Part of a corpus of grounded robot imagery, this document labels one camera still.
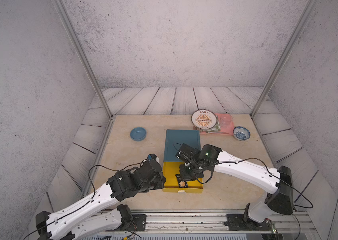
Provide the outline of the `yellow top drawer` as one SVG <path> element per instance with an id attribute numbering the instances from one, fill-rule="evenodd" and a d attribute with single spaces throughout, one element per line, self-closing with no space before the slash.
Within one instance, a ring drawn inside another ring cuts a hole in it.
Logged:
<path id="1" fill-rule="evenodd" d="M 164 177 L 166 182 L 164 184 L 163 192 L 165 193 L 188 193 L 201 194 L 203 192 L 203 185 L 198 181 L 187 181 L 188 188 L 179 188 L 176 179 L 177 174 L 180 174 L 180 166 L 184 163 L 180 162 L 164 162 Z"/>

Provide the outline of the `teal drawer cabinet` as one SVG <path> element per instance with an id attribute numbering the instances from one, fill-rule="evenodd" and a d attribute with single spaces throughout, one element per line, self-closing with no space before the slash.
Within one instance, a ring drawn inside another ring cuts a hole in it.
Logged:
<path id="1" fill-rule="evenodd" d="M 182 162 L 182 156 L 177 157 L 181 152 L 187 156 L 194 154 L 195 150 L 200 151 L 200 134 L 197 130 L 167 130 L 164 162 Z"/>

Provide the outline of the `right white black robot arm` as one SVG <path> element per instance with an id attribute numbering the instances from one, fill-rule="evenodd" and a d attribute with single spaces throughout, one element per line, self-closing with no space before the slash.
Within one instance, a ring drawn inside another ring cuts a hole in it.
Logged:
<path id="1" fill-rule="evenodd" d="M 293 214 L 293 181 L 288 167 L 269 168 L 251 159 L 242 160 L 213 145 L 204 145 L 202 150 L 182 144 L 175 154 L 184 164 L 179 168 L 182 180 L 198 181 L 205 171 L 226 174 L 249 182 L 265 194 L 255 203 L 248 203 L 244 221 L 262 223 L 272 214 Z"/>

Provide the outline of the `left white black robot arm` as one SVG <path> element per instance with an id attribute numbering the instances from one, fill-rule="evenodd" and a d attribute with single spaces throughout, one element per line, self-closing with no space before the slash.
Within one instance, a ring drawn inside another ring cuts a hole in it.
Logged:
<path id="1" fill-rule="evenodd" d="M 138 193 L 163 189 L 165 182 L 155 158 L 126 166 L 85 198 L 60 211 L 37 214 L 35 232 L 41 240 L 79 240 L 100 230 L 128 227 L 133 217 L 121 202 Z"/>

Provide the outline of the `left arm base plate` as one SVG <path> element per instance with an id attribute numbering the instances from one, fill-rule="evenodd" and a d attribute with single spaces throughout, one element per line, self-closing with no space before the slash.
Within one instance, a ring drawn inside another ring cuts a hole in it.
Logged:
<path id="1" fill-rule="evenodd" d="M 147 215 L 132 215 L 132 219 L 122 221 L 116 232 L 144 232 L 146 230 Z"/>

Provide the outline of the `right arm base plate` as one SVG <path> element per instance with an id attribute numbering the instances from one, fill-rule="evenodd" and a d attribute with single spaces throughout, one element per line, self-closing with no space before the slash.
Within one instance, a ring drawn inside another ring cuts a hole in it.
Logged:
<path id="1" fill-rule="evenodd" d="M 261 223 L 257 223 L 244 214 L 227 214 L 227 220 L 224 225 L 229 228 L 230 231 L 271 231 L 273 230 L 269 221 L 265 220 Z"/>

